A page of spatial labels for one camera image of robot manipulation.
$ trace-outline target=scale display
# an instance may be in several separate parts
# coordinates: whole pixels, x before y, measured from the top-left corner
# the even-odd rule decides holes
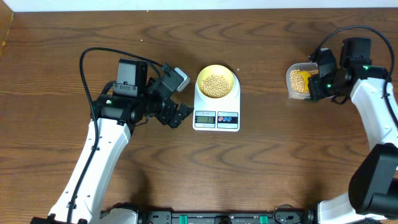
[[[214,123],[214,117],[203,117],[203,116],[199,116],[197,118],[197,123]]]

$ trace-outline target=yellow beans in container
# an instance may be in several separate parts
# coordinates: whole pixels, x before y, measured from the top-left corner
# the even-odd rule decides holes
[[[308,78],[318,74],[319,71],[315,70],[300,70],[295,69],[290,72],[290,82],[292,88],[297,93],[310,93],[308,90]]]
[[[210,65],[199,73],[197,87],[204,97],[222,98],[233,89],[234,75],[222,65]]]
[[[222,75],[210,75],[201,84],[201,91],[208,97],[221,98],[226,96],[229,89],[229,81]]]

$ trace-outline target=green connector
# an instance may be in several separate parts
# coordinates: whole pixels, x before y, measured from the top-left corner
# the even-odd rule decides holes
[[[266,216],[260,216],[260,224],[268,224],[268,217]]]
[[[188,224],[188,216],[187,215],[180,215],[180,224]]]

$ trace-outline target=white wall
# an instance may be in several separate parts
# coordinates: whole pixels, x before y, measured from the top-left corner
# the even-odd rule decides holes
[[[4,0],[14,12],[398,7],[398,0]]]

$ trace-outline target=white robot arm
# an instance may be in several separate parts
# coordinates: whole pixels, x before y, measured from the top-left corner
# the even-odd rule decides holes
[[[397,127],[389,114],[383,96],[384,80],[379,78],[368,78],[358,80],[351,92],[351,101],[357,107],[366,135],[369,140],[369,147],[372,150],[376,144],[392,143],[398,146]],[[398,113],[397,103],[394,98],[391,83],[387,85],[387,92],[391,94],[389,101],[395,114]],[[348,193],[337,198],[323,201],[318,204],[318,222],[322,224],[353,223],[365,218],[375,220],[386,219],[384,215],[369,213],[360,215],[351,206]]]
[[[91,101],[83,74],[83,58],[91,50],[121,53],[141,60],[121,59],[118,79],[109,82],[95,102]],[[153,66],[161,67],[164,76]],[[152,67],[158,78],[147,83],[147,68]],[[120,153],[127,145],[133,130],[142,118],[156,117],[163,125],[177,128],[192,113],[186,104],[178,107],[170,97],[174,91],[182,91],[189,77],[181,69],[114,49],[91,48],[80,59],[83,85],[90,102],[91,117],[85,146],[75,170],[52,207],[49,218],[34,218],[31,223],[136,223],[137,213],[123,208],[100,219],[106,188]],[[113,94],[107,95],[113,87]]]

